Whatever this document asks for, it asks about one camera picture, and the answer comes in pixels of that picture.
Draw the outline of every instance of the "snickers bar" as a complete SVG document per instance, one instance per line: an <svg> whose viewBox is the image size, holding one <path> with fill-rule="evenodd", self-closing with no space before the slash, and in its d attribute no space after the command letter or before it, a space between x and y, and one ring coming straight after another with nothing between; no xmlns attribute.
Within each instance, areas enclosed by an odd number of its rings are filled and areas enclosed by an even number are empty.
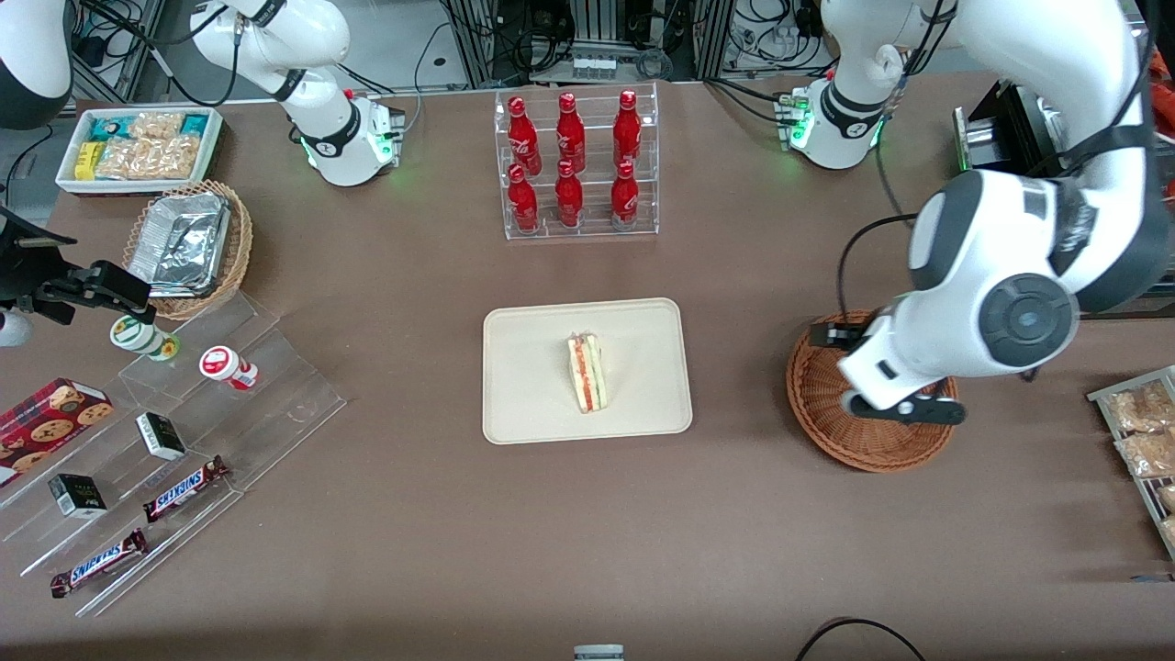
<svg viewBox="0 0 1175 661"><path fill-rule="evenodd" d="M49 584L49 592L53 594L53 599L61 599L78 589L78 586L81 584L110 569L110 567L114 567L127 558L135 554L146 555L148 551L147 538L143 537L141 530L135 528L127 539L74 567L72 572L62 572L53 576L53 582Z"/></svg>
<svg viewBox="0 0 1175 661"><path fill-rule="evenodd" d="M188 499L202 492L208 485L212 485L213 480L226 473L228 473L228 467L224 466L224 463L221 461L217 454L212 461L201 466L199 471L184 478L182 483L167 490L155 500L143 505L143 512L147 513L147 522L154 524L159 521L164 514L180 507Z"/></svg>

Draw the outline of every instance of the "clear acrylic shelf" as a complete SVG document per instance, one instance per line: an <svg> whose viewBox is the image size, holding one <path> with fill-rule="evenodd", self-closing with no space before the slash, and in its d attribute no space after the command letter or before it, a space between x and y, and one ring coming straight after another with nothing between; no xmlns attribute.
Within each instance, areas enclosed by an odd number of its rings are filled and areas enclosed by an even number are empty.
<svg viewBox="0 0 1175 661"><path fill-rule="evenodd" d="M640 156L633 176L640 188L637 198L637 220L632 229L618 231L612 227L612 182L616 164L612 161L612 123L619 109L620 92L637 93L637 114L640 115ZM498 92L495 96L494 135L497 147L498 187L502 190L502 217L506 238L585 238L624 237L657 234L660 229L660 158L659 114L656 85L609 85L575 87L576 106L584 120L588 141L588 167L579 173L584 188L584 217L576 229L569 229L558 220L555 182L558 178L558 142L555 128L559 120L559 93L564 89L526 88ZM538 222L536 234L522 234L510 210L506 189L510 180L506 169L513 162L510 150L510 114L505 109L511 96L526 101L526 114L538 131L538 151L543 157L543 170L530 177L538 195Z"/></svg>
<svg viewBox="0 0 1175 661"><path fill-rule="evenodd" d="M21 575L45 584L46 599L54 575L142 528L148 554L125 560L62 600L79 618L109 608L345 405L325 378L297 356L275 323L273 315L243 294L202 311L176 330L181 349L175 360L136 359L112 382L112 387L126 384L126 393L135 393L129 403L122 402L127 406L119 410L118 419L62 461L26 478L28 484L0 510L0 534L4 552L16 559ZM200 377L196 362L213 345L234 348L257 365L257 385L235 391ZM169 463L147 453L135 425L143 411L167 416L175 424L187 448L182 459ZM143 504L217 454L231 473L148 525ZM46 485L51 472L92 477L108 511L88 521L62 517Z"/></svg>

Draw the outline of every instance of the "white tray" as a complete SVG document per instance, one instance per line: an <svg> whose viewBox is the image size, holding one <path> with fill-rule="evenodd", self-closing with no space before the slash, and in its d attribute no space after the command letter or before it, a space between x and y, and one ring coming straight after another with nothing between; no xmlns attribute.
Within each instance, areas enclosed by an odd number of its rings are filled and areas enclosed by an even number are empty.
<svg viewBox="0 0 1175 661"><path fill-rule="evenodd" d="M136 115L142 112L208 115L208 123L204 126L204 131L200 136L200 149L196 151L196 162L192 167L192 174L188 175L187 178L146 178L127 181L106 178L80 181L74 178L73 170L74 164L78 162L78 151L81 149L81 143L89 136L89 130L94 126L95 121L109 117ZM159 193L162 190L179 188L186 183L199 183L203 181L204 175L208 174L208 167L212 164L213 153L216 150L216 140L220 136L222 123L223 119L220 113L212 108L201 108L197 106L133 106L86 110L78 117L78 124L74 127L73 137L69 139L69 147L66 149L66 155L61 158L61 166L58 168L58 187L67 193L73 193L79 196L120 196Z"/></svg>
<svg viewBox="0 0 1175 661"><path fill-rule="evenodd" d="M572 333L599 338L610 403L579 413ZM496 309L482 338L482 432L497 445L679 434L693 423L682 310L669 298Z"/></svg>

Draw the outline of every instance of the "small black box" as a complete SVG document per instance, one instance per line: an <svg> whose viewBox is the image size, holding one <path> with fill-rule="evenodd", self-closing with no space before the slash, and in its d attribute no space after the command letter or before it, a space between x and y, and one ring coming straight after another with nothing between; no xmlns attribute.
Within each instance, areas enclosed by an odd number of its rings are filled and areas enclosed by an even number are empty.
<svg viewBox="0 0 1175 661"><path fill-rule="evenodd" d="M168 461L183 459L183 444L170 420L157 413L147 412L136 418L135 423L139 425L139 436L147 444L147 452Z"/></svg>
<svg viewBox="0 0 1175 661"><path fill-rule="evenodd" d="M98 493L93 478L59 473L49 480L49 491L66 517L94 519L106 512L102 494Z"/></svg>

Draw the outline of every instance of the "red cookie box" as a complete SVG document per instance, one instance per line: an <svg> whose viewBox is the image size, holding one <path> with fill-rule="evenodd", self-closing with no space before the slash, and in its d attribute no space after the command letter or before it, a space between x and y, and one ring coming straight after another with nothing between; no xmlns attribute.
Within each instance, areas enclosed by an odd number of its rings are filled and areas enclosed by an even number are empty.
<svg viewBox="0 0 1175 661"><path fill-rule="evenodd" d="M113 411L106 393L59 378L0 414L0 487Z"/></svg>

